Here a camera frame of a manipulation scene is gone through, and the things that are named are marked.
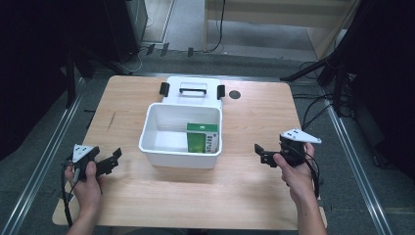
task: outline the white triangular marker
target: white triangular marker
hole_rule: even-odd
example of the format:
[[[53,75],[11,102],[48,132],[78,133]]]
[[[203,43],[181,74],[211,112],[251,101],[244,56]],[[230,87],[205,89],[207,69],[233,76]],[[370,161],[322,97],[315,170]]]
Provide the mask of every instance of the white triangular marker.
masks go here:
[[[304,131],[297,129],[297,128],[288,130],[282,133],[281,136],[283,136],[284,138],[291,139],[294,141],[299,141],[299,142],[309,142],[313,144],[321,144],[322,142],[321,139],[315,138],[314,136],[309,135],[305,133]]]
[[[94,147],[86,146],[86,145],[77,145],[73,147],[73,156],[72,161],[74,163],[77,163],[79,160],[81,160],[85,155],[87,155]]]

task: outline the white plastic container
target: white plastic container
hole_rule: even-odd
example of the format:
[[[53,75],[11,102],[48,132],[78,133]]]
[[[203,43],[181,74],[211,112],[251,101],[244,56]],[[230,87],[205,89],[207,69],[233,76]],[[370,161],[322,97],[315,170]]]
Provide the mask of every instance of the white plastic container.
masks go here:
[[[214,168],[222,151],[222,102],[217,99],[220,80],[173,76],[167,83],[168,96],[147,111],[139,149],[152,165]],[[217,124],[219,141],[215,153],[188,152],[188,122]]]

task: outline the forearm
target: forearm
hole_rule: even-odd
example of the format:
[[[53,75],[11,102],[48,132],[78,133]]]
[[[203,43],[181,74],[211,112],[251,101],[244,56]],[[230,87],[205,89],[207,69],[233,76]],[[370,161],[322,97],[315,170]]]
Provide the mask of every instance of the forearm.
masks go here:
[[[96,212],[80,213],[67,235],[90,235],[94,232],[97,220],[98,214]]]
[[[296,203],[298,211],[299,235],[321,235],[327,234],[321,217],[317,200],[314,197],[301,200]]]

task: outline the green box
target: green box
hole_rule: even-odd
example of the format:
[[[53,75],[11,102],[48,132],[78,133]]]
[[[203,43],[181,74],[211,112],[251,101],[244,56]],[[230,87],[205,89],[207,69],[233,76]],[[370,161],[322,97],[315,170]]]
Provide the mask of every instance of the green box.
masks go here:
[[[187,123],[189,153],[214,154],[218,147],[217,124]]]

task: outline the background desk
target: background desk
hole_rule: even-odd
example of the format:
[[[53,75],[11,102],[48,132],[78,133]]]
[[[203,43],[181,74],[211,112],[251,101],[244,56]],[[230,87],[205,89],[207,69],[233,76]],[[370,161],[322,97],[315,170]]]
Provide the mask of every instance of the background desk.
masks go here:
[[[227,0],[223,20],[307,27],[315,54],[321,59],[330,53],[330,45],[353,18],[358,3],[359,0]],[[222,4],[219,0],[205,0],[205,51],[208,21],[220,21]]]
[[[215,169],[152,166],[138,149],[148,107],[161,100],[163,78],[115,76],[85,137],[97,161],[120,147],[119,166],[106,176],[98,224],[109,226],[297,229],[296,206],[279,168],[259,162],[254,143],[279,150],[279,134],[300,126],[285,83],[222,80],[223,151]],[[73,217],[77,202],[70,204]],[[67,224],[62,201],[53,215]]]

